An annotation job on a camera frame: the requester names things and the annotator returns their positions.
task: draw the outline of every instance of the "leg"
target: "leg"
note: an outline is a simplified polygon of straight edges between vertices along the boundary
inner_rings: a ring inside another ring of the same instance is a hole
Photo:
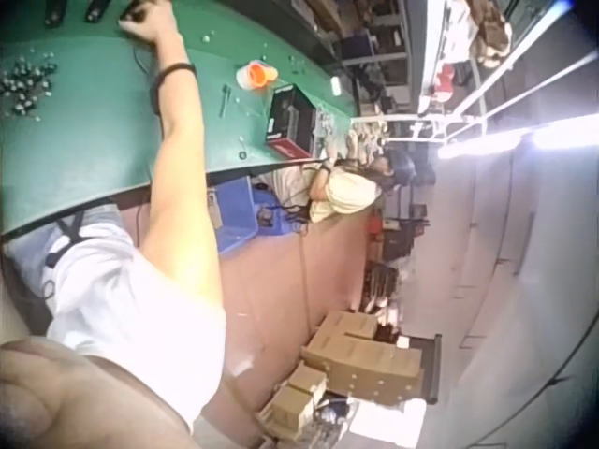
[[[73,223],[73,215],[63,218],[67,225]],[[81,227],[108,223],[123,227],[121,213],[115,204],[97,206],[85,211]],[[10,257],[17,270],[21,273],[22,280],[38,297],[45,297],[49,292],[44,292],[42,284],[46,257],[54,245],[63,235],[56,223],[45,224],[38,229],[17,237],[4,245],[4,252]]]

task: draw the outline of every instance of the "stacked cardboard boxes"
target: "stacked cardboard boxes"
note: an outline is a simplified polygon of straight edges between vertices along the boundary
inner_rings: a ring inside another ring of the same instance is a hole
[[[386,406],[417,398],[424,375],[421,351],[372,341],[375,330],[370,315],[332,312],[301,356],[328,375],[334,393]]]
[[[270,434],[295,440],[312,422],[316,404],[327,390],[327,374],[303,362],[260,413]]]

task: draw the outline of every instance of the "black wristband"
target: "black wristband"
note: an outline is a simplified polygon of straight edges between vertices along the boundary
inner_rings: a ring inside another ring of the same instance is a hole
[[[156,115],[160,115],[160,107],[158,106],[158,91],[160,90],[160,86],[165,82],[165,78],[170,75],[172,72],[177,70],[189,70],[193,72],[194,75],[197,75],[196,66],[189,63],[177,63],[168,66],[154,79],[152,83],[152,87],[150,88],[150,101],[152,102],[152,109]]]

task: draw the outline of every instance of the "red floor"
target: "red floor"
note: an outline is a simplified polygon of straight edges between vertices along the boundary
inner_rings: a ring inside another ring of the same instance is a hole
[[[124,210],[127,229],[144,234],[147,210]],[[227,314],[226,379],[202,415],[231,440],[262,433],[251,412],[295,367],[329,310],[359,302],[366,260],[367,212],[311,225],[308,235],[258,238],[221,259]]]

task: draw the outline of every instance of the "workbench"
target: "workbench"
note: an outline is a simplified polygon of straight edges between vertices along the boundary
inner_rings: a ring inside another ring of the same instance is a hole
[[[35,62],[49,52],[58,64],[52,96],[36,110],[39,121],[2,118],[3,233],[151,181],[160,128],[150,106],[152,76],[136,63],[134,46],[143,66],[154,61],[118,30],[127,3],[113,0],[102,21],[90,24],[83,21],[88,2],[70,0],[62,26],[50,30],[42,0],[21,0],[0,14],[4,69],[20,55]],[[297,84],[340,130],[349,126],[351,96],[333,96],[329,76],[282,39],[213,0],[174,7],[197,67],[208,172],[282,162],[264,143],[272,89],[246,92],[235,81],[237,69],[254,59],[279,70],[274,87]],[[225,86],[231,94],[223,113]]]

